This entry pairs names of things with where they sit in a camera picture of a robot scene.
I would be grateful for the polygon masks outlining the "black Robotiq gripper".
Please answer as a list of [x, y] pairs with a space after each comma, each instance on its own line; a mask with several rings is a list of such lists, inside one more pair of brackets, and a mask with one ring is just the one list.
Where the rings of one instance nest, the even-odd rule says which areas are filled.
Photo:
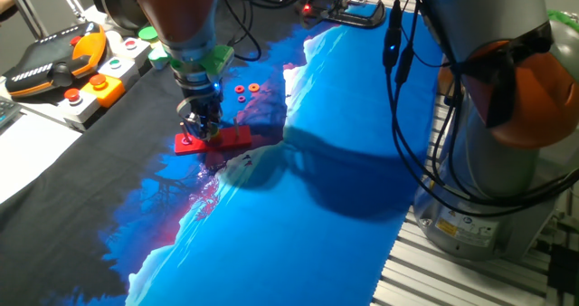
[[180, 102], [180, 114], [191, 111], [188, 115], [188, 132], [196, 139], [204, 139], [204, 129], [198, 115], [207, 117], [207, 138], [217, 139], [220, 135], [219, 124], [223, 115], [223, 88], [220, 82], [210, 83], [204, 87], [182, 89], [184, 99]]

